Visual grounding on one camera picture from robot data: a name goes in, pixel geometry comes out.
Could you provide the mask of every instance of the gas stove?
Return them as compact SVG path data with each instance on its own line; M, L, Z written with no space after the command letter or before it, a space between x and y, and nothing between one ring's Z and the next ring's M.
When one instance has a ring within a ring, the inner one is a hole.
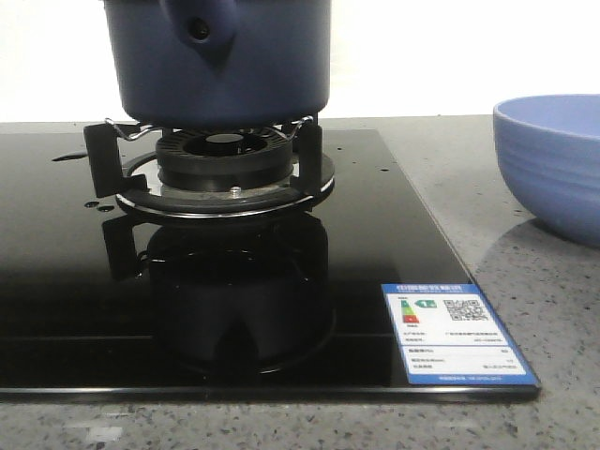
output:
M447 334L494 335L510 367L411 356L435 299L477 287L376 131L151 131L0 136L0 398L537 396L483 294L453 326L492 331ZM234 172L196 163L216 151Z

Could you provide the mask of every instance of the energy label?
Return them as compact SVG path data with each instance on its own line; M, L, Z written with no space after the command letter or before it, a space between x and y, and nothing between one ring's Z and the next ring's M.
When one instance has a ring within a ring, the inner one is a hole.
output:
M409 383L538 383L476 285L382 287Z

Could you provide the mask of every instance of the qr code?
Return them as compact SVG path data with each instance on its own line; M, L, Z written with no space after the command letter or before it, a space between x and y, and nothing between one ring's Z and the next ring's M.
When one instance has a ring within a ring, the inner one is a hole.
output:
M444 300L453 321L487 321L488 315L477 300Z

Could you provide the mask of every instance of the black glass cooktop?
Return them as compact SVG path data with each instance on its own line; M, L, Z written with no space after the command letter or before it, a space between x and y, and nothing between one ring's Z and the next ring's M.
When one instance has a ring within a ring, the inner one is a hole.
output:
M124 159L153 138L122 145ZM94 196L83 136L0 136L0 398L514 400L410 384L382 285L473 283L373 130L327 131L311 212L153 224Z

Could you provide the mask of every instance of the gray speckled countertop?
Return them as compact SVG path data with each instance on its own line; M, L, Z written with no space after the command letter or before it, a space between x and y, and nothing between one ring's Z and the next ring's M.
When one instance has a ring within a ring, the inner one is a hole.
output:
M0 449L600 449L600 250L545 232L513 199L496 166L490 117L322 124L381 132L539 375L540 398L514 405L4 403Z

